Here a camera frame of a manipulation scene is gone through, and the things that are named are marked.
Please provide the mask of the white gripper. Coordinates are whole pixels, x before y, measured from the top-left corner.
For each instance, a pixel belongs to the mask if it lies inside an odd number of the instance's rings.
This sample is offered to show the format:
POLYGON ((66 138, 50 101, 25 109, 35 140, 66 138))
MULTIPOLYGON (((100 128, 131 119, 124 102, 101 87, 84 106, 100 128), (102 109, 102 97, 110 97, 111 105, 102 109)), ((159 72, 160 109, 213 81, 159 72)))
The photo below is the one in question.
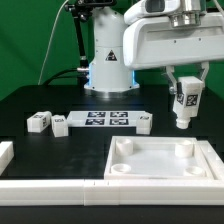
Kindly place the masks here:
POLYGON ((224 15, 203 11, 200 0, 139 0, 124 21, 125 66, 167 66, 171 94, 177 93, 173 66, 200 63, 198 78, 205 82, 208 62, 224 59, 224 15))

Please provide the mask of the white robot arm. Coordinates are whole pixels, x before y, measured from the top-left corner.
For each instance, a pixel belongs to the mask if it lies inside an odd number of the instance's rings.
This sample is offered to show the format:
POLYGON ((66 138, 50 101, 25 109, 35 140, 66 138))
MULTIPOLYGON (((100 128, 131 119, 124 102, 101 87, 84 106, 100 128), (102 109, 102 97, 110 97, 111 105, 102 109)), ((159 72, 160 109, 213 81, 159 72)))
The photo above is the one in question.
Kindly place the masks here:
POLYGON ((164 67, 175 94, 174 68, 187 64, 199 64, 204 79, 209 63, 224 59, 224 8, 216 8, 207 11, 205 0, 139 0, 123 15, 95 8, 95 56, 85 88, 106 97, 132 91, 134 71, 164 67))

